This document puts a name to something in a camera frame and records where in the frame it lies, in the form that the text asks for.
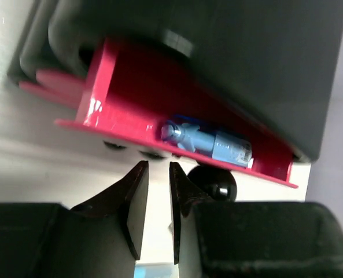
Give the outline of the blue pen refill case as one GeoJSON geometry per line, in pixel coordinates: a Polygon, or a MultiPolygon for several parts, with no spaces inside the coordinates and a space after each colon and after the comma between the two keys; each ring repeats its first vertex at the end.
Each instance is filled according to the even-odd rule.
{"type": "Polygon", "coordinates": [[[180,114],[162,125],[160,138],[182,150],[236,166],[248,167],[252,159],[249,141],[199,119],[180,114]]]}

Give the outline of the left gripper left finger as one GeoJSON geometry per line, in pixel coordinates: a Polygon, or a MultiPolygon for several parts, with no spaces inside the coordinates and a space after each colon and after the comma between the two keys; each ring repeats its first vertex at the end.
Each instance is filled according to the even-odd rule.
{"type": "Polygon", "coordinates": [[[70,210],[54,206],[38,277],[133,277],[140,259],[149,164],[70,210]]]}

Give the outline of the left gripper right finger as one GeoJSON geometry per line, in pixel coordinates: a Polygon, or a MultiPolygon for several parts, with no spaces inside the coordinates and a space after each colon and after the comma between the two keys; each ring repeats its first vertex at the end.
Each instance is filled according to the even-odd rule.
{"type": "Polygon", "coordinates": [[[179,277],[203,277],[193,207],[210,197],[189,180],[179,163],[169,164],[174,264],[179,277]]]}

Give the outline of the pink top drawer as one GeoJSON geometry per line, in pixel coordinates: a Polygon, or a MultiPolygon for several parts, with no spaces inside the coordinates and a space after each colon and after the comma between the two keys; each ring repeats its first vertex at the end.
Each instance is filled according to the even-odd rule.
{"type": "Polygon", "coordinates": [[[169,153],[195,160],[188,178],[216,199],[237,193],[233,171],[251,181],[270,181],[293,188],[292,151],[267,131],[254,127],[198,85],[170,58],[139,46],[106,41],[95,51],[74,120],[57,120],[69,129],[137,145],[144,152],[169,153]],[[206,122],[249,141],[248,167],[182,150],[160,138],[162,125],[176,114],[206,122]]]}

